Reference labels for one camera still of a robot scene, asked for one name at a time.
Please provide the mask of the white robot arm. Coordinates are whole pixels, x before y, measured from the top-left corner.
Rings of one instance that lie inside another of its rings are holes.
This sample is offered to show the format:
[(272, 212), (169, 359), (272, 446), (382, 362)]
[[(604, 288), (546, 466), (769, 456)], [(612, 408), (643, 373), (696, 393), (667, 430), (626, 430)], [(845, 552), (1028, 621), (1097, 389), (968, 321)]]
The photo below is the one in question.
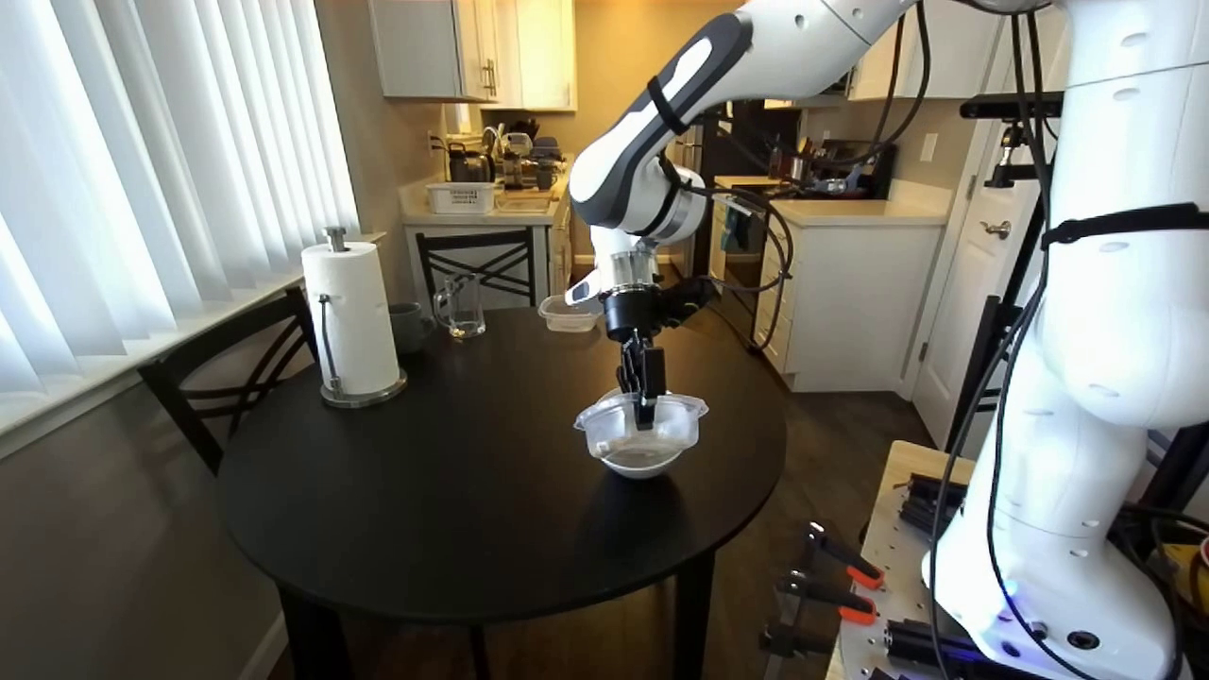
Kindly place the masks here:
[(612, 340), (653, 340), (667, 328), (653, 253), (693, 238), (709, 212), (707, 181), (667, 160), (669, 139), (722, 103), (819, 95), (903, 13), (906, 0), (745, 0), (703, 23), (572, 168), (593, 273), (568, 304), (599, 304)]

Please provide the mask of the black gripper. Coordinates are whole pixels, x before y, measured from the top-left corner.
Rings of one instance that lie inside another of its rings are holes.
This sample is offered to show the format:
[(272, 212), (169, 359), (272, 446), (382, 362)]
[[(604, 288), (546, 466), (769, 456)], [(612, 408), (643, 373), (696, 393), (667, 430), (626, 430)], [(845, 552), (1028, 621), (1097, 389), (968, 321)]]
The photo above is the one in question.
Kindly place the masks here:
[(563, 304), (599, 305), (607, 340), (653, 340), (662, 328), (684, 326), (718, 294), (722, 288), (709, 277), (682, 281), (674, 288), (604, 288), (593, 277), (587, 277), (563, 292)]

